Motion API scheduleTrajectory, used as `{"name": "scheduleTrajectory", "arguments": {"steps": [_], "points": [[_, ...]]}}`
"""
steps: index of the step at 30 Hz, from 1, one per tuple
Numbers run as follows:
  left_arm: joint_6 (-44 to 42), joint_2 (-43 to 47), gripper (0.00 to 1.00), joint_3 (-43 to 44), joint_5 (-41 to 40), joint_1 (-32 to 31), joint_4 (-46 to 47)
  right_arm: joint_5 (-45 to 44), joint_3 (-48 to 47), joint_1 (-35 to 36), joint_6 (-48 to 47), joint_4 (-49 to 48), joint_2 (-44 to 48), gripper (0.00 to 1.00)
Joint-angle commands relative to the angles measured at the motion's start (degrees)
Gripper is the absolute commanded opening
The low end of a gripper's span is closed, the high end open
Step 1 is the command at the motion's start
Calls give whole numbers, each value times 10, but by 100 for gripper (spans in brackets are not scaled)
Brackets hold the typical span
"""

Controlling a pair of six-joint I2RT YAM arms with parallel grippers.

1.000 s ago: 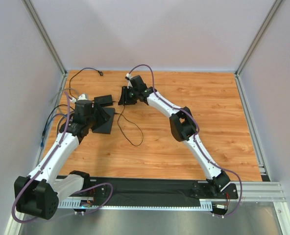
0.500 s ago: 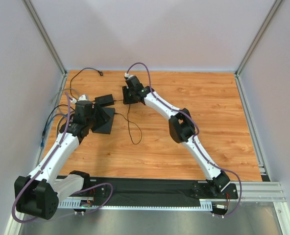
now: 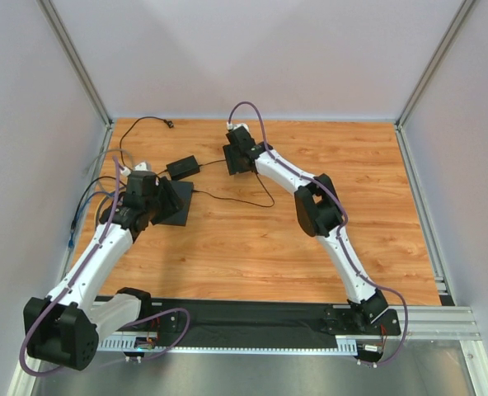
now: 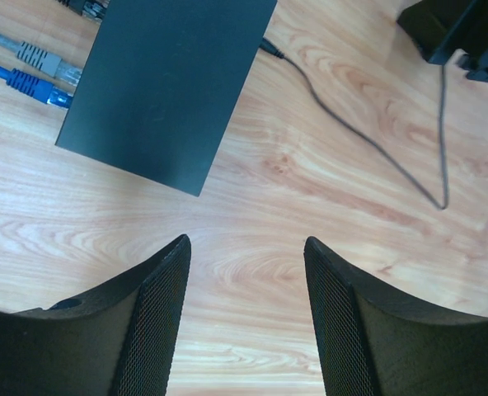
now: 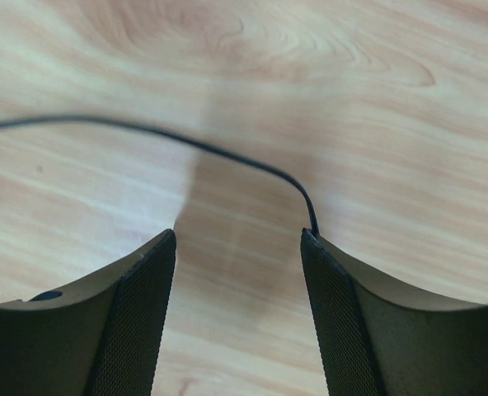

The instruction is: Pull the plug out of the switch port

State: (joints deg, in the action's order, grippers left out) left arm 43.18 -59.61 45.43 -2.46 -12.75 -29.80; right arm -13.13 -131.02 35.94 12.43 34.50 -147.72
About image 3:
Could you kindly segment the black network switch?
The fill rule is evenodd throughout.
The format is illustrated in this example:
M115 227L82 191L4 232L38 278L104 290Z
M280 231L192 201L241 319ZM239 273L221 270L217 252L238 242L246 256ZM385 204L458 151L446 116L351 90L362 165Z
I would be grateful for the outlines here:
M160 224L185 227L190 212L194 183L190 181L170 181L173 191L178 197L180 209L164 219Z

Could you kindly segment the black power adapter brick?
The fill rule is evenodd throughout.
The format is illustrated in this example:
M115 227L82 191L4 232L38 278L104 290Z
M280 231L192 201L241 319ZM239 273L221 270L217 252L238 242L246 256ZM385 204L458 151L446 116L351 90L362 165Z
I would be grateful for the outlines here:
M173 181L179 181L200 172L200 165L194 155L166 165L167 174Z

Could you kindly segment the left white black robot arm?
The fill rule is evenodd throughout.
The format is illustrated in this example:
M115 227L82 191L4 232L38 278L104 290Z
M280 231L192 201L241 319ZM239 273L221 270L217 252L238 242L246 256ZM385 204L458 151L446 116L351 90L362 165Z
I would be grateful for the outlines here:
M43 299L32 297L26 303L19 362L27 374L35 373L26 364L28 356L57 369L84 370L100 341L151 318L151 296L142 290L123 288L99 307L93 303L138 236L182 208L167 178L145 170L129 174L125 191L115 190L111 207L70 272Z

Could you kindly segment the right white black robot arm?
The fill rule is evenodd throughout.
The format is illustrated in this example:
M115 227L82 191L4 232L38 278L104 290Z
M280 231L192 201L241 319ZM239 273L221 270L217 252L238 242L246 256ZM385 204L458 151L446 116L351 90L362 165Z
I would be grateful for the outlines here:
M350 243L348 220L331 179L294 166L265 141L257 143L246 124L229 123L227 129L228 144L223 146L223 152L228 172L254 172L293 195L300 228L327 251L343 282L350 308L360 321L374 323L388 309L388 302Z

